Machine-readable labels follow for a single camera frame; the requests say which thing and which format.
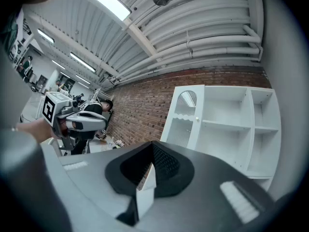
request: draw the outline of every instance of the black hair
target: black hair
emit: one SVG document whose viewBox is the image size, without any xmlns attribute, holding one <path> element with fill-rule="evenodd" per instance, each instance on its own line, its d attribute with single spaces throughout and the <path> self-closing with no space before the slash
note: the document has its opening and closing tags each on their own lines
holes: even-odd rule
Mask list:
<svg viewBox="0 0 309 232">
<path fill-rule="evenodd" d="M 114 104 L 112 103 L 111 100 L 105 100 L 103 102 L 108 103 L 110 105 L 110 109 L 108 111 L 110 111 L 112 109 L 112 107 L 114 106 Z"/>
</svg>

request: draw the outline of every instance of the white furniture panel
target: white furniture panel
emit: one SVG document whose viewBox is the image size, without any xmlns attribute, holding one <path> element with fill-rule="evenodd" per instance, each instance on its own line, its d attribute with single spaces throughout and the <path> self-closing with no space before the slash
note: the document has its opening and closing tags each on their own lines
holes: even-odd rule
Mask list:
<svg viewBox="0 0 309 232">
<path fill-rule="evenodd" d="M 220 158 L 267 190 L 281 144 L 276 93 L 253 87 L 176 87 L 161 141 Z"/>
</svg>

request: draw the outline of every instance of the fluorescent light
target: fluorescent light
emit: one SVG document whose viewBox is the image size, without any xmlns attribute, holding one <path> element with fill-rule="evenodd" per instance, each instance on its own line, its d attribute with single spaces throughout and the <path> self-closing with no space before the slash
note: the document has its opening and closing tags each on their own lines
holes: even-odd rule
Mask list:
<svg viewBox="0 0 309 232">
<path fill-rule="evenodd" d="M 61 74 L 65 75 L 63 72 L 60 72 Z M 70 78 L 68 75 L 65 75 L 66 77 Z"/>
<path fill-rule="evenodd" d="M 108 8 L 115 16 L 120 20 L 126 19 L 131 11 L 124 6 L 119 0 L 97 0 L 102 3 L 106 8 Z"/>
<path fill-rule="evenodd" d="M 89 85 L 91 84 L 90 82 L 86 81 L 85 79 L 82 79 L 84 82 L 88 83 Z"/>
<path fill-rule="evenodd" d="M 66 68 L 64 68 L 63 66 L 61 66 L 60 64 L 58 64 L 58 63 L 55 62 L 55 61 L 53 61 L 53 63 L 55 63 L 56 65 L 60 66 L 60 67 L 63 68 L 64 70 L 66 69 Z"/>
<path fill-rule="evenodd" d="M 83 60 L 81 60 L 79 57 L 77 57 L 74 53 L 70 53 L 71 57 L 76 59 L 77 61 L 79 61 L 82 65 L 84 65 L 85 67 L 87 67 L 89 70 L 91 70 L 92 72 L 96 72 L 96 70 L 94 68 L 92 68 L 89 64 L 87 64 L 86 62 L 84 62 Z"/>
<path fill-rule="evenodd" d="M 44 33 L 42 30 L 38 29 L 38 32 L 41 36 L 43 36 L 45 39 L 47 39 L 51 43 L 55 43 L 55 40 L 52 37 L 48 36 L 46 33 Z"/>
<path fill-rule="evenodd" d="M 89 88 L 89 87 L 87 87 L 86 85 L 84 85 L 84 84 L 82 84 L 82 83 L 80 83 L 80 82 L 78 82 L 80 85 L 83 85 L 84 87 L 86 87 L 86 88 Z"/>
</svg>

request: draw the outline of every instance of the brick wall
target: brick wall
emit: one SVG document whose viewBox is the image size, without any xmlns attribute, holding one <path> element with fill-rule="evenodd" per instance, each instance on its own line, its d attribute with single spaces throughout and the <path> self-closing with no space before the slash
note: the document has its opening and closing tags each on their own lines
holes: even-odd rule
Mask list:
<svg viewBox="0 0 309 232">
<path fill-rule="evenodd" d="M 199 84 L 271 88 L 261 67 L 208 67 L 150 77 L 109 90 L 115 97 L 107 133 L 125 145 L 160 140 L 175 87 Z"/>
</svg>

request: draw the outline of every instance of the forearm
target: forearm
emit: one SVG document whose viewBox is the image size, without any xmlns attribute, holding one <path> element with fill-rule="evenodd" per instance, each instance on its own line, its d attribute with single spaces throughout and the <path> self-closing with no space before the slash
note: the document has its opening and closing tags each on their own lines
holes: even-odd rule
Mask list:
<svg viewBox="0 0 309 232">
<path fill-rule="evenodd" d="M 38 143 L 42 143 L 52 137 L 51 126 L 44 118 L 37 119 L 30 123 L 17 124 L 17 129 L 30 133 Z"/>
</svg>

